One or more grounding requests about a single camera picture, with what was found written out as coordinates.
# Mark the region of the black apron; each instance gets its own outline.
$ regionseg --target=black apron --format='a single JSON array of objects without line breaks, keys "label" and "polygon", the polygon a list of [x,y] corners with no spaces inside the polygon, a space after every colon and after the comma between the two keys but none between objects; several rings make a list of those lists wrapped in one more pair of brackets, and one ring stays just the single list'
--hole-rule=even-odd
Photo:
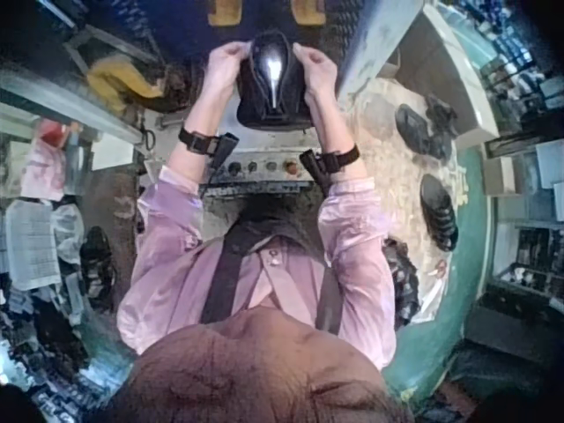
[{"label": "black apron", "polygon": [[200,323],[219,322],[231,315],[243,257],[259,242],[273,236],[282,236],[297,243],[303,248],[304,254],[325,265],[315,328],[337,335],[341,325],[343,293],[335,271],[325,264],[323,252],[308,241],[306,234],[298,229],[297,225],[290,219],[277,216],[240,218],[229,229],[211,280]]}]

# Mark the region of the person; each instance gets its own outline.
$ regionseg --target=person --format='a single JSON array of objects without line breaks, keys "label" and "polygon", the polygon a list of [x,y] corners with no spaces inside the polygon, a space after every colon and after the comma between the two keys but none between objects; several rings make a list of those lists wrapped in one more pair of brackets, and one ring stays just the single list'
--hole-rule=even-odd
[{"label": "person", "polygon": [[[337,66],[313,48],[293,52],[321,147],[350,151]],[[187,132],[216,134],[248,55],[243,42],[210,53]],[[321,206],[326,260],[275,210],[202,243],[204,170],[204,156],[179,143],[139,200],[145,232],[117,324],[140,355],[100,421],[412,421],[381,374],[396,349],[394,287],[382,254],[387,220],[362,159],[332,176]],[[328,314],[339,316],[335,334],[317,326],[331,274],[342,294]]]}]

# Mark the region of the pink shirt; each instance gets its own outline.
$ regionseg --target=pink shirt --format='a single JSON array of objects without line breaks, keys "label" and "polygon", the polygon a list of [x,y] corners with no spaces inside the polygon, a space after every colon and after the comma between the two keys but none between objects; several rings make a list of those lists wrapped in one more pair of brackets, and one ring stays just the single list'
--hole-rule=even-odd
[{"label": "pink shirt", "polygon": [[[123,341],[139,354],[166,334],[199,323],[223,239],[202,243],[197,189],[195,182],[164,167],[159,182],[139,199],[145,233],[131,288],[117,314]],[[382,253],[388,225],[373,179],[334,184],[318,225],[345,294],[338,336],[381,369],[396,351],[394,286]],[[314,326],[323,273],[323,265],[302,249],[273,237],[244,257],[233,313],[278,304]]]}]

